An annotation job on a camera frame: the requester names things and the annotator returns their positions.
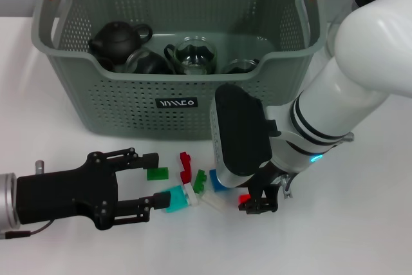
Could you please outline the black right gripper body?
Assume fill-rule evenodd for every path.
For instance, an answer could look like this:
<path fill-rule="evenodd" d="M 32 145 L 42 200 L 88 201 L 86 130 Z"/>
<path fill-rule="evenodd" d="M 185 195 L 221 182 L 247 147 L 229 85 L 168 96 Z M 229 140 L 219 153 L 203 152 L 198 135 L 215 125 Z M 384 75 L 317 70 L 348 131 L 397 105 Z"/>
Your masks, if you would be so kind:
<path fill-rule="evenodd" d="M 266 198 L 273 196 L 271 183 L 283 174 L 283 170 L 275 166 L 271 161 L 260 167 L 247 182 L 248 192 L 251 198 L 261 198 L 263 193 Z"/>

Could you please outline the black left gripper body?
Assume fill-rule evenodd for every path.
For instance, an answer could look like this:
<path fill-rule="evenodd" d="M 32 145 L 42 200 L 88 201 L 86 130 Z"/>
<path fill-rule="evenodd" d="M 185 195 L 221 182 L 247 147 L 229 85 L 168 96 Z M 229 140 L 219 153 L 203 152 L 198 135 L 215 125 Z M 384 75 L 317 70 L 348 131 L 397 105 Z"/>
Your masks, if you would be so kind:
<path fill-rule="evenodd" d="M 22 224 L 85 216 L 98 230 L 114 226 L 118 187 L 107 153 L 90 153 L 79 168 L 21 176 L 16 210 Z"/>

